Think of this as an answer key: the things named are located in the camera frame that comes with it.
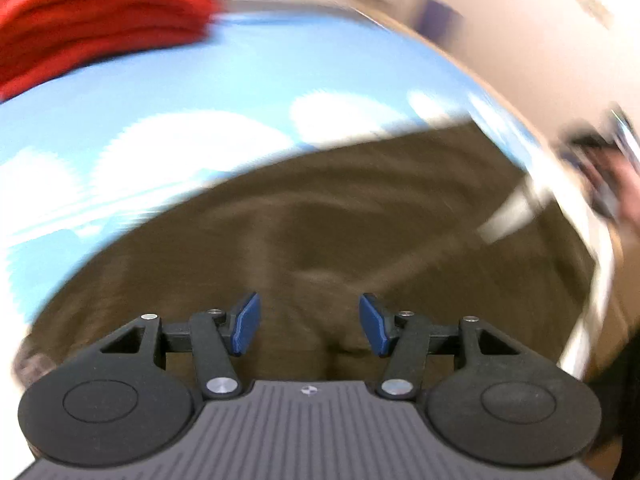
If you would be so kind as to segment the person's right hand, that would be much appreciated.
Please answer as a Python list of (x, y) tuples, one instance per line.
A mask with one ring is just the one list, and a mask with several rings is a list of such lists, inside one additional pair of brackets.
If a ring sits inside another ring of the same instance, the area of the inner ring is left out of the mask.
[(639, 174), (622, 154), (617, 153), (611, 156), (611, 169), (617, 180), (620, 218), (638, 230), (640, 220)]

